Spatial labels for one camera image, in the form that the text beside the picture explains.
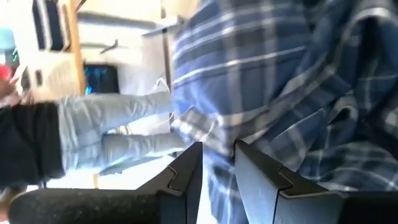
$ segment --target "black shirt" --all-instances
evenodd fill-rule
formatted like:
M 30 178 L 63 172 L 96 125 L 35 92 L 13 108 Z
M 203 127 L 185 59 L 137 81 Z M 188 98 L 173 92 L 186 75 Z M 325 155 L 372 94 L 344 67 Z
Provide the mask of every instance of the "black shirt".
M 0 109 L 0 187 L 63 176 L 55 103 Z

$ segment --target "plaid shirt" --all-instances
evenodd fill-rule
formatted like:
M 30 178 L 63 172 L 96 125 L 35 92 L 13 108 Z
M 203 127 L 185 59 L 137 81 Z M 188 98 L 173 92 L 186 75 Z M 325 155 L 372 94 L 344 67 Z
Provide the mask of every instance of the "plaid shirt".
M 185 24 L 173 126 L 204 142 L 220 223 L 248 222 L 236 139 L 328 189 L 398 190 L 397 9 L 393 0 L 213 0 Z

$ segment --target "jeans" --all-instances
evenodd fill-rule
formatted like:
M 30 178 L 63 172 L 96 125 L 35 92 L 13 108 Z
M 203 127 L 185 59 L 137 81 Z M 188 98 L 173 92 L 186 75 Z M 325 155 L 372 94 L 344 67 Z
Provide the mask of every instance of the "jeans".
M 151 136 L 107 134 L 139 118 L 172 111 L 170 93 L 71 96 L 58 100 L 62 164 L 73 170 L 99 172 L 127 159 L 162 156 L 184 150 L 178 134 Z

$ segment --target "red object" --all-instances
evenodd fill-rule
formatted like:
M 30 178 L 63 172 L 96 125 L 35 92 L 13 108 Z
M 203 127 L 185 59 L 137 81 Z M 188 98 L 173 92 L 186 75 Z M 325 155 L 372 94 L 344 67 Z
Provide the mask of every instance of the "red object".
M 11 69 L 7 65 L 0 65 L 0 79 L 7 80 L 11 78 Z

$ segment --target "leg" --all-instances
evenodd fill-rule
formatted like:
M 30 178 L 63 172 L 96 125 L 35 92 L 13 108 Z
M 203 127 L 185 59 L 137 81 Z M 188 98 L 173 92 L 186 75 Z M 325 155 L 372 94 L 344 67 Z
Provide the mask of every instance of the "leg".
M 99 172 L 126 159 L 138 160 L 147 156 L 164 156 L 185 149 L 178 134 L 153 136 L 105 134 L 101 142 L 63 155 L 68 171 Z
M 106 133 L 139 118 L 172 111 L 170 93 L 145 96 L 103 94 L 64 98 L 59 101 L 74 120 L 77 135 L 90 131 Z

